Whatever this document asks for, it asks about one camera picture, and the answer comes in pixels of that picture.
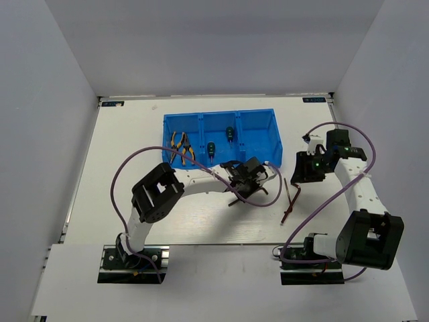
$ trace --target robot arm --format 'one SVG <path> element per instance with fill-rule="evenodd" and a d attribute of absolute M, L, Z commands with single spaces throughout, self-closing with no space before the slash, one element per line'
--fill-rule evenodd
<path fill-rule="evenodd" d="M 351 146 L 345 129 L 327 133 L 323 154 L 318 151 L 323 140 L 304 139 L 309 141 L 308 150 L 297 153 L 292 183 L 320 182 L 326 173 L 334 172 L 344 187 L 367 167 L 365 153 Z M 388 270 L 404 230 L 401 217 L 389 214 L 368 176 L 350 187 L 345 196 L 351 215 L 343 230 L 338 236 L 311 234 L 308 253 L 334 258 L 341 264 Z"/>
<path fill-rule="evenodd" d="M 212 172 L 227 181 L 243 198 L 260 190 L 276 173 L 257 158 L 246 163 L 227 162 L 211 168 Z M 161 163 L 141 179 L 132 189 L 131 216 L 128 221 L 129 245 L 134 252 L 145 247 L 145 240 L 154 223 L 163 219 L 181 197 L 196 193 L 226 192 L 223 182 L 211 173 L 201 170 L 174 170 L 168 163 Z M 123 259 L 132 255 L 125 242 L 125 235 L 117 238 L 117 247 Z"/>

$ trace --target orange-handled pliers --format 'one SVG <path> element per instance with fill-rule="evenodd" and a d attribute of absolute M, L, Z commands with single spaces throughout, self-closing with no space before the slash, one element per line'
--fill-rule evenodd
<path fill-rule="evenodd" d="M 176 143 L 174 143 L 174 137 L 176 136 L 176 131 L 174 131 L 173 132 L 173 134 L 172 134 L 172 139 L 171 139 L 171 142 L 170 142 L 170 144 L 171 144 L 171 146 L 172 146 L 172 149 L 173 150 L 176 150 L 176 151 L 178 151 L 179 150 L 179 148 L 182 146 L 182 144 L 183 144 L 183 141 L 185 140 L 185 132 L 183 132 L 182 133 L 182 137 L 180 138 L 180 142 L 179 143 L 177 143 L 177 145 L 176 145 Z M 175 153 L 172 153 L 172 156 L 171 156 L 171 158 L 170 158 L 170 164 L 171 163 L 173 163 L 173 161 L 174 161 L 174 158 L 176 157 L 176 154 Z"/>
<path fill-rule="evenodd" d="M 189 151 L 190 155 L 192 156 L 192 159 L 195 160 L 194 149 L 192 149 L 192 146 L 190 146 L 188 134 L 183 132 L 182 137 L 183 137 L 183 135 L 184 135 L 184 141 L 182 143 L 182 145 L 183 145 L 182 154 L 186 154 L 187 151 Z M 185 161 L 184 157 L 182 157 L 182 164 L 186 165 L 186 161 Z"/>

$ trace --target blue bin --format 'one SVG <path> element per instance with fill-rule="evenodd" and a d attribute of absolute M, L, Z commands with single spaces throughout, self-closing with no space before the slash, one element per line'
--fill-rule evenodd
<path fill-rule="evenodd" d="M 226 135 L 229 126 L 234 129 L 232 146 Z M 253 156 L 260 162 L 270 161 L 276 166 L 282 165 L 283 147 L 273 109 L 164 115 L 164 146 L 171 147 L 173 131 L 176 131 L 176 144 L 183 131 L 188 134 L 196 160 L 205 166 L 231 160 L 246 162 Z M 214 142 L 216 146 L 213 164 L 207 154 L 209 142 Z M 162 160 L 170 162 L 170 155 L 163 151 Z M 172 167 L 196 168 L 189 161 L 183 166 L 180 157 L 175 158 Z"/>
<path fill-rule="evenodd" d="M 256 156 L 260 162 L 270 161 L 282 165 L 283 146 L 274 110 L 259 109 L 238 112 L 244 160 Z"/>

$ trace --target small screwdriver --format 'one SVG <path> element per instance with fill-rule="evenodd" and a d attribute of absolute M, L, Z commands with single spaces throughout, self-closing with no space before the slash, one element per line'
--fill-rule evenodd
<path fill-rule="evenodd" d="M 231 126 L 227 127 L 227 139 L 230 147 L 233 147 L 234 129 Z"/>
<path fill-rule="evenodd" d="M 213 157 L 215 156 L 215 144 L 213 142 L 209 142 L 207 144 L 207 152 L 208 152 L 208 156 L 210 156 L 210 163 L 213 164 Z"/>

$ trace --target purple cable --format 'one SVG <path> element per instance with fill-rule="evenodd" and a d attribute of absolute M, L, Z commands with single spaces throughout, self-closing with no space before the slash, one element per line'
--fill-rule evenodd
<path fill-rule="evenodd" d="M 291 264 L 321 264 L 321 263 L 328 263 L 328 262 L 334 262 L 335 260 L 289 260 L 287 258 L 284 257 L 284 254 L 286 252 L 286 248 L 290 245 L 290 243 L 292 242 L 293 238 L 298 234 L 298 232 L 313 218 L 315 218 L 317 216 L 318 213 L 320 213 L 327 205 L 329 205 L 331 202 L 333 202 L 338 196 L 342 195 L 347 189 L 349 189 L 351 186 L 353 186 L 356 182 L 358 182 L 359 180 L 361 180 L 370 170 L 371 168 L 374 166 L 375 163 L 375 159 L 377 157 L 377 154 L 375 152 L 375 147 L 373 142 L 368 138 L 368 136 L 363 133 L 360 129 L 358 129 L 357 127 L 347 124 L 347 123 L 341 123 L 341 122 L 325 122 L 325 123 L 321 123 L 315 127 L 313 127 L 310 131 L 307 132 L 307 134 L 310 134 L 311 132 L 313 132 L 315 129 L 324 126 L 324 125 L 329 125 L 329 124 L 337 124 L 337 125 L 343 125 L 346 127 L 349 127 L 351 129 L 354 129 L 356 131 L 358 131 L 369 143 L 369 146 L 371 146 L 372 152 L 373 152 L 373 157 L 371 162 L 369 163 L 368 167 L 366 169 L 364 169 L 363 173 L 361 173 L 359 176 L 357 176 L 356 178 L 354 178 L 351 182 L 349 182 L 348 184 L 346 184 L 339 192 L 335 193 L 331 198 L 329 198 L 328 200 L 326 200 L 323 204 L 321 204 L 321 206 L 319 206 L 319 208 L 317 208 L 315 211 L 313 211 L 313 213 L 308 216 L 295 230 L 294 232 L 290 235 L 290 237 L 288 238 L 288 240 L 286 241 L 286 243 L 284 244 L 281 252 L 280 252 L 280 260 L 282 262 L 285 263 L 291 263 Z M 358 274 L 356 274 L 355 276 L 352 276 L 346 280 L 351 280 L 354 279 L 356 277 L 358 277 L 359 275 L 361 275 L 366 268 L 362 269 L 362 271 L 360 271 Z"/>
<path fill-rule="evenodd" d="M 271 162 L 267 162 L 267 164 L 268 164 L 268 166 L 271 166 L 271 167 L 272 167 L 272 168 L 277 172 L 277 174 L 278 174 L 278 176 L 279 176 L 279 182 L 280 182 L 279 192 L 278 192 L 277 196 L 274 198 L 274 200 L 273 200 L 273 201 L 271 201 L 271 202 L 269 202 L 269 203 L 265 203 L 265 204 L 259 204 L 259 203 L 254 203 L 253 201 L 249 201 L 249 200 L 247 200 L 247 199 L 243 198 L 243 197 L 238 193 L 238 191 L 237 191 L 236 189 L 234 189 L 234 188 L 229 184 L 229 182 L 228 182 L 228 181 L 226 181 L 224 178 L 222 178 L 221 176 L 219 176 L 217 173 L 212 172 L 212 171 L 211 171 L 209 168 L 207 168 L 205 165 L 203 165 L 203 164 L 199 163 L 198 161 L 193 160 L 193 159 L 192 159 L 191 157 L 189 157 L 189 156 L 186 156 L 186 155 L 184 155 L 184 154 L 181 154 L 181 153 L 180 153 L 179 151 L 177 151 L 177 150 L 173 150 L 173 149 L 170 149 L 170 148 L 165 148 L 165 147 L 163 147 L 163 146 L 149 146 L 149 147 L 147 147 L 147 148 L 143 148 L 143 149 L 137 150 L 137 151 L 135 151 L 134 153 L 132 153 L 128 158 L 126 158 L 126 159 L 122 162 L 122 164 L 118 167 L 118 170 L 116 170 L 115 175 L 113 176 L 112 183 L 111 183 L 111 185 L 110 185 L 110 200 L 111 200 L 111 202 L 112 202 L 112 206 L 113 206 L 114 210 L 116 211 L 116 214 L 118 214 L 118 216 L 119 216 L 119 218 L 120 218 L 120 220 L 122 221 L 122 224 L 123 224 L 123 226 L 124 226 L 124 230 L 125 230 L 125 243 L 126 243 L 126 245 L 127 245 L 128 250 L 129 250 L 133 255 L 135 255 L 135 256 L 137 256 L 137 257 L 140 257 L 140 258 L 143 258 L 143 259 L 147 260 L 147 261 L 148 261 L 148 262 L 149 262 L 149 263 L 154 267 L 154 269 L 155 269 L 155 271 L 156 271 L 156 275 L 157 275 L 157 277 L 158 277 L 158 280 L 159 280 L 160 284 L 162 283 L 161 274 L 160 274 L 160 271 L 158 270 L 158 267 L 156 267 L 156 264 L 154 263 L 154 261 L 153 261 L 151 258 L 149 258 L 149 257 L 147 257 L 147 256 L 145 256 L 145 255 L 143 255 L 143 254 L 139 254 L 139 253 L 137 253 L 137 252 L 134 252 L 134 251 L 131 249 L 131 246 L 129 245 L 129 239 L 128 239 L 128 227 L 127 227 L 127 223 L 125 222 L 125 218 L 124 218 L 124 216 L 122 216 L 121 211 L 119 210 L 119 208 L 118 208 L 118 206 L 117 206 L 117 204 L 116 204 L 115 195 L 114 195 L 116 181 L 117 181 L 117 179 L 118 179 L 118 177 L 119 177 L 119 174 L 121 173 L 122 169 L 124 169 L 125 165 L 126 165 L 126 164 L 127 164 L 127 163 L 132 159 L 132 158 L 134 158 L 136 155 L 138 155 L 138 154 L 140 154 L 140 153 L 142 153 L 142 152 L 150 151 L 150 150 L 164 150 L 164 151 L 169 151 L 169 152 L 175 153 L 175 154 L 177 154 L 177 155 L 179 155 L 179 156 L 181 156 L 181 157 L 183 157 L 183 158 L 187 159 L 188 161 L 191 161 L 191 163 L 193 163 L 193 164 L 195 164 L 195 165 L 199 166 L 203 171 L 205 171 L 205 172 L 207 172 L 207 173 L 209 173 L 209 174 L 214 175 L 218 180 L 222 181 L 222 182 L 227 186 L 228 190 L 229 190 L 229 191 L 231 191 L 232 193 L 234 193 L 234 194 L 237 196 L 237 198 L 238 198 L 238 199 L 240 199 L 240 200 L 241 200 L 241 201 L 243 201 L 244 203 L 248 203 L 249 205 L 252 205 L 252 206 L 255 206 L 255 207 L 268 207 L 268 206 L 271 206 L 272 204 L 274 204 L 274 203 L 279 199 L 280 194 L 282 193 L 282 174 L 280 173 L 279 168 L 278 168 L 277 166 L 273 165 Z"/>
<path fill-rule="evenodd" d="M 353 276 L 350 276 L 350 277 L 348 277 L 348 278 L 345 278 L 344 279 L 344 281 L 345 282 L 348 282 L 348 281 L 350 281 L 350 280 L 352 280 L 352 279 L 354 279 L 354 278 L 356 278 L 356 277 L 359 277 L 360 275 L 362 275 L 363 273 L 364 273 L 364 271 L 366 271 L 367 270 L 367 268 L 366 267 L 364 267 L 364 268 L 362 268 L 358 273 L 356 273 L 355 275 L 353 275 Z"/>

